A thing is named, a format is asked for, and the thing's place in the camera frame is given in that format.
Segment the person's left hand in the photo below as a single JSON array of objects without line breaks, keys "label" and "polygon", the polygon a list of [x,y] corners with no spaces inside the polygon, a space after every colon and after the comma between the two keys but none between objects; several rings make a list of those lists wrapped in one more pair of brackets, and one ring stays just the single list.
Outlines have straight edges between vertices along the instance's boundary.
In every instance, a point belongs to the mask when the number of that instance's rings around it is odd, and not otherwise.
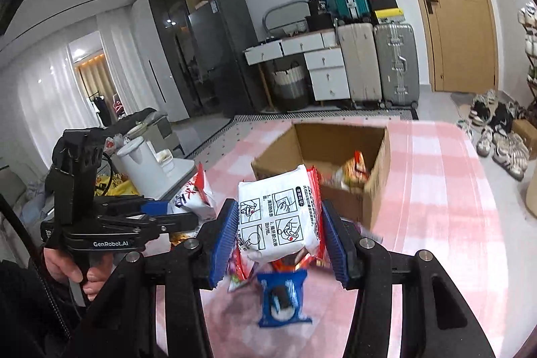
[{"label": "person's left hand", "polygon": [[103,254],[100,261],[90,267],[86,274],[82,274],[73,258],[67,253],[45,248],[43,255],[46,269],[55,281],[66,283],[71,280],[80,285],[84,281],[84,277],[87,277],[82,289],[90,302],[95,300],[96,295],[100,292],[113,270],[112,254]]}]

